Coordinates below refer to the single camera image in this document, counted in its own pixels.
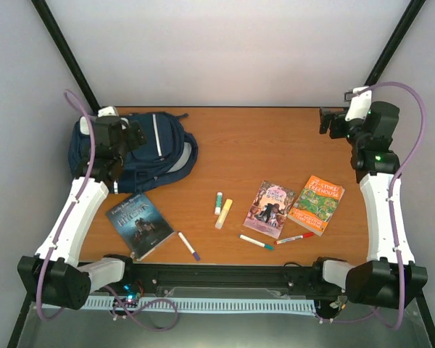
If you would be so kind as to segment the navy blue backpack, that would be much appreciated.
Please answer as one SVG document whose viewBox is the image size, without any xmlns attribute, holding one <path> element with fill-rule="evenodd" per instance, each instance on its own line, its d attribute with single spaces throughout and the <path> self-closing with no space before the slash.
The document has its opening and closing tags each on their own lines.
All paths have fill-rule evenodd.
<svg viewBox="0 0 435 348">
<path fill-rule="evenodd" d="M 110 146 L 110 125 L 120 119 L 137 121 L 147 140 L 126 157 L 118 156 Z M 90 173 L 112 194 L 146 192 L 185 178 L 196 164 L 199 150 L 181 120 L 181 116 L 167 112 L 80 118 L 72 130 L 68 150 L 73 178 Z"/>
</svg>

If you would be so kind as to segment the dark Wuthering Heights book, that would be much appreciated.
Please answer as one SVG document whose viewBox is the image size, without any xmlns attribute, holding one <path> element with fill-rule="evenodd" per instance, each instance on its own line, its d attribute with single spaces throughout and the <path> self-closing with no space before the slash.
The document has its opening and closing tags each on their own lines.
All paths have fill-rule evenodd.
<svg viewBox="0 0 435 348">
<path fill-rule="evenodd" d="M 139 262 L 175 234 L 143 193 L 130 195 L 105 215 L 128 246 L 131 257 Z"/>
</svg>

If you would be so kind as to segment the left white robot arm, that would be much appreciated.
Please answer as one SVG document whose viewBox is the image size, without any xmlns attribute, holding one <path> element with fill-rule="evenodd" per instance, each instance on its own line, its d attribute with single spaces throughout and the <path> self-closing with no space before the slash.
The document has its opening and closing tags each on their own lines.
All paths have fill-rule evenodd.
<svg viewBox="0 0 435 348">
<path fill-rule="evenodd" d="M 140 125 L 116 116 L 87 121 L 89 143 L 76 166 L 70 194 L 49 235 L 34 256 L 23 256 L 17 272 L 37 307 L 80 309 L 88 296 L 112 284 L 130 291 L 136 273 L 122 256 L 81 266 L 80 252 L 92 221 L 124 172 L 129 152 L 145 144 Z"/>
</svg>

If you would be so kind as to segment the orange Treehouse book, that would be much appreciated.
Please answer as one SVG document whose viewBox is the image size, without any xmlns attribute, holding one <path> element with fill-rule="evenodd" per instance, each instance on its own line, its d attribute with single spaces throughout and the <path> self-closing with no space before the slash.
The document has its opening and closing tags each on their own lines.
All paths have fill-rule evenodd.
<svg viewBox="0 0 435 348">
<path fill-rule="evenodd" d="M 343 195 L 342 186 L 311 175 L 289 210 L 287 218 L 322 236 Z"/>
</svg>

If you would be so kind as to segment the pink Taming Shrew book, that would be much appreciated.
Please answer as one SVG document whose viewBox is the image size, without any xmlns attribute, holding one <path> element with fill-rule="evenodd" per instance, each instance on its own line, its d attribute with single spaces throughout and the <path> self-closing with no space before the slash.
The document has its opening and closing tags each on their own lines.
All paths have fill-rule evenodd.
<svg viewBox="0 0 435 348">
<path fill-rule="evenodd" d="M 244 220 L 244 226 L 278 239 L 297 194 L 295 191 L 263 181 Z"/>
</svg>

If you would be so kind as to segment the green white glue stick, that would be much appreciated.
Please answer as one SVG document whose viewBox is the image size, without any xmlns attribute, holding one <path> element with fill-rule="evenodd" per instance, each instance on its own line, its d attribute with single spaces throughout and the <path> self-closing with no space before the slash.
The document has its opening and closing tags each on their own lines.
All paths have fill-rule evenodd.
<svg viewBox="0 0 435 348">
<path fill-rule="evenodd" d="M 219 215 L 221 213 L 223 204 L 223 193 L 221 191 L 217 192 L 216 199 L 215 199 L 215 210 L 214 213 L 216 215 Z"/>
</svg>

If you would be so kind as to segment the red cap marker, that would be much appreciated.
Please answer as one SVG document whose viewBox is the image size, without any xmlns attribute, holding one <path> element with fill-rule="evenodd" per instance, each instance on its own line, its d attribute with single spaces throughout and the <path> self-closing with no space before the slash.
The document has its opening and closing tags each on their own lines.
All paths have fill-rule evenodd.
<svg viewBox="0 0 435 348">
<path fill-rule="evenodd" d="M 296 241 L 296 240 L 300 240 L 300 239 L 306 239 L 309 237 L 313 237 L 315 235 L 315 233 L 313 232 L 308 232 L 308 233 L 303 233 L 301 235 L 298 236 L 292 236 L 292 237 L 288 237 L 285 239 L 279 239 L 277 241 L 274 242 L 274 244 L 279 245 L 279 244 L 285 244 L 291 241 Z"/>
</svg>

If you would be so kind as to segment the purple cap marker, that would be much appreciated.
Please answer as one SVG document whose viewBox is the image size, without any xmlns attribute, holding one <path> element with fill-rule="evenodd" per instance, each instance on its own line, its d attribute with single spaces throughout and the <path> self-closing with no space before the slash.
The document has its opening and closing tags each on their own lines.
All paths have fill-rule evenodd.
<svg viewBox="0 0 435 348">
<path fill-rule="evenodd" d="M 193 255 L 194 259 L 196 261 L 200 261 L 200 256 L 198 255 L 197 251 L 192 247 L 188 239 L 185 237 L 185 235 L 182 232 L 178 232 L 178 236 L 181 239 L 181 241 L 184 243 L 186 248 L 189 250 L 189 252 Z"/>
</svg>

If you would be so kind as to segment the yellow highlighter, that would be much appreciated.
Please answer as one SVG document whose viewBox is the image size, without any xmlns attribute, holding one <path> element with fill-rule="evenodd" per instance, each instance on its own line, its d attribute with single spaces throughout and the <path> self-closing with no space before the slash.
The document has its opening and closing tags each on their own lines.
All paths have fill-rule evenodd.
<svg viewBox="0 0 435 348">
<path fill-rule="evenodd" d="M 226 201 L 225 201 L 225 203 L 223 205 L 223 208 L 221 209 L 221 212 L 220 212 L 220 214 L 218 216 L 216 224 L 215 224 L 215 227 L 217 229 L 221 229 L 223 227 L 223 224 L 225 222 L 225 219 L 228 216 L 228 213 L 229 213 L 229 211 L 231 209 L 232 204 L 233 204 L 233 200 L 232 199 L 226 199 Z"/>
</svg>

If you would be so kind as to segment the teal cap marker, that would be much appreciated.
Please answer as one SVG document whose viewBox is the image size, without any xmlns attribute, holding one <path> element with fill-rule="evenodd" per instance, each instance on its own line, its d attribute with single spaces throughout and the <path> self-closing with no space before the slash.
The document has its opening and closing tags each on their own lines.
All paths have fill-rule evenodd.
<svg viewBox="0 0 435 348">
<path fill-rule="evenodd" d="M 254 244 L 254 245 L 257 245 L 259 247 L 262 247 L 264 249 L 273 250 L 273 246 L 271 246 L 269 244 L 266 244 L 266 243 L 263 243 L 261 241 L 258 241 L 256 239 L 250 238 L 250 237 L 245 236 L 243 234 L 239 234 L 239 238 L 244 240 L 244 241 L 247 241 L 247 242 L 249 242 L 251 244 Z"/>
</svg>

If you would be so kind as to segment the small circuit board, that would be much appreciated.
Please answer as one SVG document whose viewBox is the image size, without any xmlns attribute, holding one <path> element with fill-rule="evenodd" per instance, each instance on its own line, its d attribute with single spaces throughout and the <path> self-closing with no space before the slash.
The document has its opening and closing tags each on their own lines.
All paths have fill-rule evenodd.
<svg viewBox="0 0 435 348">
<path fill-rule="evenodd" d="M 144 288 L 139 281 L 123 285 L 125 292 L 124 302 L 128 304 L 137 303 L 144 296 Z"/>
</svg>

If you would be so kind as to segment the left black frame post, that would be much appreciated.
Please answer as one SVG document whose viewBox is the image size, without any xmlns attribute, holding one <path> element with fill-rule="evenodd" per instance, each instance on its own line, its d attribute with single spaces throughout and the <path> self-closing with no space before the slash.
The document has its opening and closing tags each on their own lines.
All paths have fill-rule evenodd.
<svg viewBox="0 0 435 348">
<path fill-rule="evenodd" d="M 63 32 L 61 31 L 49 5 L 44 0 L 31 0 L 31 3 L 41 18 L 43 25 L 45 26 L 52 41 L 61 54 L 67 68 L 71 72 L 76 84 L 78 85 L 82 95 L 87 101 L 89 107 L 93 112 L 97 112 L 100 109 L 100 104 L 95 97 L 92 88 L 90 87 L 78 61 L 73 54 L 70 45 L 68 44 Z"/>
</svg>

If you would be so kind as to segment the black frame post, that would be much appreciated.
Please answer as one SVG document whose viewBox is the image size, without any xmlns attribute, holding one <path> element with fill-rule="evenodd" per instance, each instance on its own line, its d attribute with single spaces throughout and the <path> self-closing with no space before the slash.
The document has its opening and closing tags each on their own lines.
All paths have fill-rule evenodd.
<svg viewBox="0 0 435 348">
<path fill-rule="evenodd" d="M 365 86 L 371 86 L 379 81 L 425 3 L 426 0 L 409 1 L 388 41 L 378 56 L 376 63 L 365 79 Z"/>
<path fill-rule="evenodd" d="M 31 0 L 31 3 L 41 18 L 43 25 L 45 26 L 52 41 L 61 54 L 67 68 L 71 72 L 76 84 L 78 85 L 82 95 L 87 101 L 89 107 L 93 112 L 97 112 L 100 109 L 100 104 L 95 97 L 92 88 L 90 87 L 78 61 L 73 54 L 70 45 L 68 44 L 63 32 L 61 31 L 49 5 L 44 0 Z"/>
</svg>

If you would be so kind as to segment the right black frame post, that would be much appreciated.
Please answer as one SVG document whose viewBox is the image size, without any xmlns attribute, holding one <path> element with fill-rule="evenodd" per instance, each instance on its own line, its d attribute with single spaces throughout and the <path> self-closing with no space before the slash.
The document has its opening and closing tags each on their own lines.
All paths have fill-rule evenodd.
<svg viewBox="0 0 435 348">
<path fill-rule="evenodd" d="M 388 41 L 378 56 L 376 63 L 365 79 L 365 86 L 371 86 L 379 81 L 425 3 L 426 0 L 409 1 Z"/>
</svg>

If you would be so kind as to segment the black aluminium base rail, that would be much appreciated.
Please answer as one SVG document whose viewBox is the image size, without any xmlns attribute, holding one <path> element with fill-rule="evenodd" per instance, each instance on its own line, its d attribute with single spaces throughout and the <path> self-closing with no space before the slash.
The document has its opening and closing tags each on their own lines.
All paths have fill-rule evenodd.
<svg viewBox="0 0 435 348">
<path fill-rule="evenodd" d="M 133 264 L 124 279 L 111 283 L 118 294 L 142 290 L 164 296 L 174 288 L 268 289 L 308 299 L 336 299 L 341 289 L 308 266 Z"/>
</svg>

